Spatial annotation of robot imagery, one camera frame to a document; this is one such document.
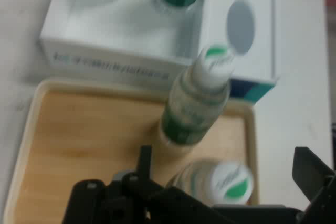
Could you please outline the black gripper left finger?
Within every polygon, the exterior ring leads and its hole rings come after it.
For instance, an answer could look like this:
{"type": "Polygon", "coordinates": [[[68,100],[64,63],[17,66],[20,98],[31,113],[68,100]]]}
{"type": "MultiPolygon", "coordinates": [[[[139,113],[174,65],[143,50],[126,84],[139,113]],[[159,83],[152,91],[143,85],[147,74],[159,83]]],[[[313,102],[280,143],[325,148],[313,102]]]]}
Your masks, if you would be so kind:
{"type": "Polygon", "coordinates": [[[110,184],[82,180],[72,189],[68,223],[217,223],[213,209],[151,179],[152,147],[141,146],[133,172],[110,184]]]}

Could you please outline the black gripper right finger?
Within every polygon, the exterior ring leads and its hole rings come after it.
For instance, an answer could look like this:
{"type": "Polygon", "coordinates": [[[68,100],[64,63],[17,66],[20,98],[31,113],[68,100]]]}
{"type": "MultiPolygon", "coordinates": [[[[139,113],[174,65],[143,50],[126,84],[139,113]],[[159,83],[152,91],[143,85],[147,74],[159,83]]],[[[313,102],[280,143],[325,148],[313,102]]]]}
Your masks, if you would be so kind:
{"type": "Polygon", "coordinates": [[[335,223],[335,171],[308,147],[296,147],[292,178],[309,200],[298,223],[335,223]]]}

